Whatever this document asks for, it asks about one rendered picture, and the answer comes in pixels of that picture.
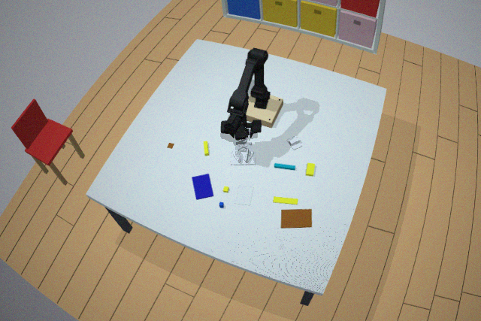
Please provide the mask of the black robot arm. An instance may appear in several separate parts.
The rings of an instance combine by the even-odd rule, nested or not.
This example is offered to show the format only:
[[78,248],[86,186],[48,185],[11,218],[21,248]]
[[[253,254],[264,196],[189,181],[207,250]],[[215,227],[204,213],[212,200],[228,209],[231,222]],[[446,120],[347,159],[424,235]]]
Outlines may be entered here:
[[[247,108],[249,105],[248,90],[254,73],[255,85],[250,93],[253,98],[256,98],[254,107],[263,109],[267,108],[268,99],[270,99],[270,92],[266,85],[264,85],[264,64],[267,60],[267,51],[257,48],[249,50],[246,66],[240,79],[239,86],[229,99],[227,112],[230,113],[230,117],[226,121],[224,128],[227,132],[234,133],[237,141],[245,139],[250,135],[249,129],[247,129],[241,121],[245,120],[247,117]],[[231,106],[233,108],[231,108]]]

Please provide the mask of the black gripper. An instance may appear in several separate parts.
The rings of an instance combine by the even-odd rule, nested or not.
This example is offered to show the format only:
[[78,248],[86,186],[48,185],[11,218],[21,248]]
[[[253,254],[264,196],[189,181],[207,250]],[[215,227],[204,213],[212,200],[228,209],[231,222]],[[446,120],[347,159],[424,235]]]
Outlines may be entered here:
[[[227,120],[223,120],[221,122],[220,131],[221,131],[221,133],[230,134],[234,138],[234,133],[227,132],[224,128],[224,125],[225,125],[226,121]],[[245,127],[251,128],[250,129],[250,138],[253,136],[254,133],[262,132],[262,121],[261,120],[253,120],[251,123],[248,123],[247,118],[246,118],[245,120],[242,120],[241,122],[244,123]]]

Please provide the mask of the blue flat rectangular plate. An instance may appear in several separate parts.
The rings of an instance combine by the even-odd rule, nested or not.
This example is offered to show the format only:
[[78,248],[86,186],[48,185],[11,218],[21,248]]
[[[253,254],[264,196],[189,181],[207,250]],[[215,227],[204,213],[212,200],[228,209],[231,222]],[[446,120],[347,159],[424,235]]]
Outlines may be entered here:
[[192,177],[196,200],[214,196],[209,174]]

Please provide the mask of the teal rectangular block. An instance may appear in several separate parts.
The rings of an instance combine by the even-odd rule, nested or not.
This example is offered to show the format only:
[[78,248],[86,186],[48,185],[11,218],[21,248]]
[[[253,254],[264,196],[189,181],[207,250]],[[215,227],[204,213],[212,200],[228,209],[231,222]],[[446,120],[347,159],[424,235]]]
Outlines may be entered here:
[[284,169],[295,170],[295,166],[296,165],[281,165],[281,164],[275,163],[274,168],[279,168],[279,169],[284,168]]

